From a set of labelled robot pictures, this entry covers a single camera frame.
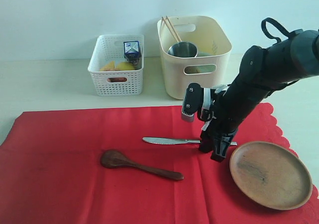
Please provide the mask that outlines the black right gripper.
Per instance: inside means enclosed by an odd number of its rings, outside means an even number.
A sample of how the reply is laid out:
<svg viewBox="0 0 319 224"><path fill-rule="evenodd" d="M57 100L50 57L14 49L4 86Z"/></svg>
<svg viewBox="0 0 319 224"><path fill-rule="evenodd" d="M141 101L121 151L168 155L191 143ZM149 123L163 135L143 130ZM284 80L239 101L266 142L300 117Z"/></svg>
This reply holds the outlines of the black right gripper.
<svg viewBox="0 0 319 224"><path fill-rule="evenodd" d="M222 162L238 129L235 119L236 93L233 87L200 88L198 119L204 122L198 150L213 152L211 159Z"/></svg>

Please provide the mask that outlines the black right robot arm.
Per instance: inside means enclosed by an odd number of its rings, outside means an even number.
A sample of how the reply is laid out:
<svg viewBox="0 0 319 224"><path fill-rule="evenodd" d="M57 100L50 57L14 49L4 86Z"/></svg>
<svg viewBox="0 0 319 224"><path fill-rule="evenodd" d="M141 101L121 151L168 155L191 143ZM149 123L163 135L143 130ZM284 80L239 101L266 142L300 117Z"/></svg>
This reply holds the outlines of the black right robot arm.
<svg viewBox="0 0 319 224"><path fill-rule="evenodd" d="M269 48L252 46L226 91L214 97L208 88L203 90L204 107L213 106L211 120L201 132L199 151L211 152L212 160L223 161L238 126L263 99L318 74L318 31L294 31L289 39Z"/></svg>

